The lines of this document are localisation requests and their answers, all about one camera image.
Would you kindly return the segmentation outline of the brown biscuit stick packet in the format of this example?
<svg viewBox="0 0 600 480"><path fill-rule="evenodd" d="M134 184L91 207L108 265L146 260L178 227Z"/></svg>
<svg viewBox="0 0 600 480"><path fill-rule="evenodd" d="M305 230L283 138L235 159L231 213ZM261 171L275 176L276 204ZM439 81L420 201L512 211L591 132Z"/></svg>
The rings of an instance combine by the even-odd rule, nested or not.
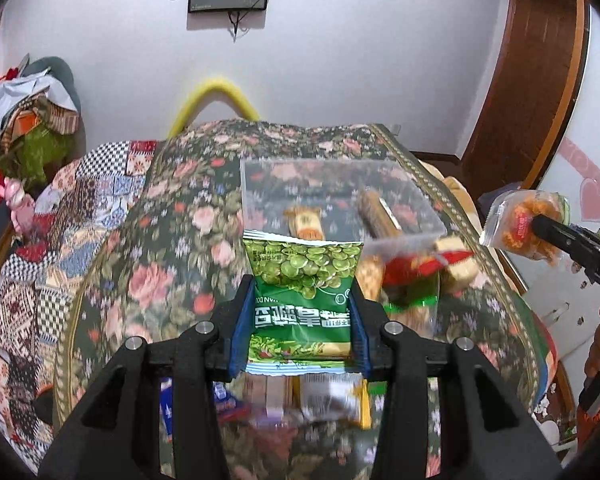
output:
<svg viewBox="0 0 600 480"><path fill-rule="evenodd" d="M403 234L400 223L377 191L360 193L358 213L373 238L395 238Z"/></svg>

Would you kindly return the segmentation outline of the pink plush toy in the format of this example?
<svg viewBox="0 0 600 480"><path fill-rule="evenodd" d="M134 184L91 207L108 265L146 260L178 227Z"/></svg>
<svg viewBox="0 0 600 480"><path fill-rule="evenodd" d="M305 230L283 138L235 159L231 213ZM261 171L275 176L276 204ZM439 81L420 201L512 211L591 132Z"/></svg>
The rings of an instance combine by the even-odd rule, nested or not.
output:
<svg viewBox="0 0 600 480"><path fill-rule="evenodd" d="M0 184L0 196L10 211L10 220L17 234L30 231L34 215L34 199L26 192L23 183L15 178L4 177Z"/></svg>

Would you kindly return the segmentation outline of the clear plastic storage box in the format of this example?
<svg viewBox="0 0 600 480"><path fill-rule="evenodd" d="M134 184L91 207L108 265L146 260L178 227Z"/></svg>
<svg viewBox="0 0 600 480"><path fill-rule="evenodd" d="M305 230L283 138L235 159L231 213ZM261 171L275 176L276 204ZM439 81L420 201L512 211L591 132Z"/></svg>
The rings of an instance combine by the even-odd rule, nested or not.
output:
<svg viewBox="0 0 600 480"><path fill-rule="evenodd" d="M448 229L415 178L396 162L373 159L246 159L240 163L244 227L289 236L284 211L321 209L326 240L361 242L365 255L388 261L429 249ZM403 234L373 238L358 213L358 196L377 191Z"/></svg>

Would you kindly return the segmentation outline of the patchwork checkered quilt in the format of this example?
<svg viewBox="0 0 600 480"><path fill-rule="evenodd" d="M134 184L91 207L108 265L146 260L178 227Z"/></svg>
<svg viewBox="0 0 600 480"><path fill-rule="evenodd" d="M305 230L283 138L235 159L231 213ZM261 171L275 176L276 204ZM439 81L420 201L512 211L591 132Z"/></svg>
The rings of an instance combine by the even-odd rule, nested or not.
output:
<svg viewBox="0 0 600 480"><path fill-rule="evenodd" d="M84 276L140 198L154 141L99 145L58 171L0 272L0 434L35 474L53 441L34 401L53 390L57 344Z"/></svg>

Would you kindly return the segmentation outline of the red green snack packet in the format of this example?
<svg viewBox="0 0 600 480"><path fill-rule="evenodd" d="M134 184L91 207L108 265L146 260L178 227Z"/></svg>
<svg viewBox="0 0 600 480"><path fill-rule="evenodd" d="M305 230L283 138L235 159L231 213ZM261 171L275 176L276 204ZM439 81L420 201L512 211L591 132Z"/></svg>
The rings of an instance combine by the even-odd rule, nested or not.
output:
<svg viewBox="0 0 600 480"><path fill-rule="evenodd" d="M420 283L437 276L452 264L468 260L473 255L468 249L449 249L413 252L394 257L385 264L382 278L382 291L387 296L388 304L405 307L407 294Z"/></svg>

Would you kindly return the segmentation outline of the clear bag orange snacks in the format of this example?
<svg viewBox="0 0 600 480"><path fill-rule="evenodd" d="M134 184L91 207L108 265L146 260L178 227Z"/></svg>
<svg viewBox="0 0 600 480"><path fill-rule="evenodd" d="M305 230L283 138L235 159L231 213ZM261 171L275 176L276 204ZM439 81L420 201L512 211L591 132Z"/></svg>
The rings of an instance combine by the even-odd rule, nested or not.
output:
<svg viewBox="0 0 600 480"><path fill-rule="evenodd" d="M564 196L546 191L516 190L501 194L486 215L479 242L482 246L556 266L562 252L532 232L532 220L539 214L567 224L570 205Z"/></svg>

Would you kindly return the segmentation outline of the green pea snack bag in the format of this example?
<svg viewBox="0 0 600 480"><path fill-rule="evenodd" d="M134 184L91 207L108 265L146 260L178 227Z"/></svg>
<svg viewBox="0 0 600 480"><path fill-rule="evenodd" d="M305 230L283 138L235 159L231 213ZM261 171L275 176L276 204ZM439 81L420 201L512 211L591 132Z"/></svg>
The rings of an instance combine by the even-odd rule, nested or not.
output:
<svg viewBox="0 0 600 480"><path fill-rule="evenodd" d="M254 278L246 371L343 372L351 359L348 301L363 244L256 230L242 234L242 244Z"/></svg>

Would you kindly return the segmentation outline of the pile of clothes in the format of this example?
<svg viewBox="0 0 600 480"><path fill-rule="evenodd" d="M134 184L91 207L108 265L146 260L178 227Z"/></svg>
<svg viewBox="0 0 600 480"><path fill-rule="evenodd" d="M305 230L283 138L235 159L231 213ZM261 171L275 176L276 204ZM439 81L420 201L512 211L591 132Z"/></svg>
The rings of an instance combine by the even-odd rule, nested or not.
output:
<svg viewBox="0 0 600 480"><path fill-rule="evenodd" d="M48 185L70 159L82 127L69 65L48 56L0 76L0 171L28 191Z"/></svg>

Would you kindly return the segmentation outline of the brown wooden door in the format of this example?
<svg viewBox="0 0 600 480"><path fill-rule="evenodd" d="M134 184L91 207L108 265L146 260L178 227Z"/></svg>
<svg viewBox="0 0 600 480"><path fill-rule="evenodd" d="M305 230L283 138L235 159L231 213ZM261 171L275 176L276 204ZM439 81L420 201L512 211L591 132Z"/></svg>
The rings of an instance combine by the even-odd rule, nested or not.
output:
<svg viewBox="0 0 600 480"><path fill-rule="evenodd" d="M586 0L508 0L498 62L462 158L472 196L539 179L582 79L587 27Z"/></svg>

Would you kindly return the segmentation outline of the snack packets under gripper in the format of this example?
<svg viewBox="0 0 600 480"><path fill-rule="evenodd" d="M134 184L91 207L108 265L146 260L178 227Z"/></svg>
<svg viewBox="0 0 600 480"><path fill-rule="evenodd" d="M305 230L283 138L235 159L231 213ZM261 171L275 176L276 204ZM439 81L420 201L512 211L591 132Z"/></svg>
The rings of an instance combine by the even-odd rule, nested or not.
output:
<svg viewBox="0 0 600 480"><path fill-rule="evenodd" d="M212 384L216 419L253 427L298 427L316 422L372 426L368 382L360 374L265 376L246 372Z"/></svg>

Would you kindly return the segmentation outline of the small yellow cake packet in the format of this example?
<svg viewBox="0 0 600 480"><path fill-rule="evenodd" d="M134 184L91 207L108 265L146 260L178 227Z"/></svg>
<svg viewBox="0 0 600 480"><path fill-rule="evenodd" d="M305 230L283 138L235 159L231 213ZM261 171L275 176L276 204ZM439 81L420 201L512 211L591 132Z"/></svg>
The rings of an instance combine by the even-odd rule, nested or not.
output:
<svg viewBox="0 0 600 480"><path fill-rule="evenodd" d="M325 240L320 208L293 206L284 211L284 216L291 236L300 240Z"/></svg>

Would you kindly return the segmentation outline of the yellow foam tube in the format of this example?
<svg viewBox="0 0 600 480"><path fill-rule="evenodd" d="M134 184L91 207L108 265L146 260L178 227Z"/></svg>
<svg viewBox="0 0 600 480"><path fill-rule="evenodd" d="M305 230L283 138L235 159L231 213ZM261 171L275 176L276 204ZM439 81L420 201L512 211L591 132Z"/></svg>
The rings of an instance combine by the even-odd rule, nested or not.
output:
<svg viewBox="0 0 600 480"><path fill-rule="evenodd" d="M250 122L261 119L256 108L247 99L242 89L224 77L209 77L201 81L189 93L176 114L174 122L166 134L168 139L181 133L187 125L191 124L212 103L220 102L230 108L233 113Z"/></svg>

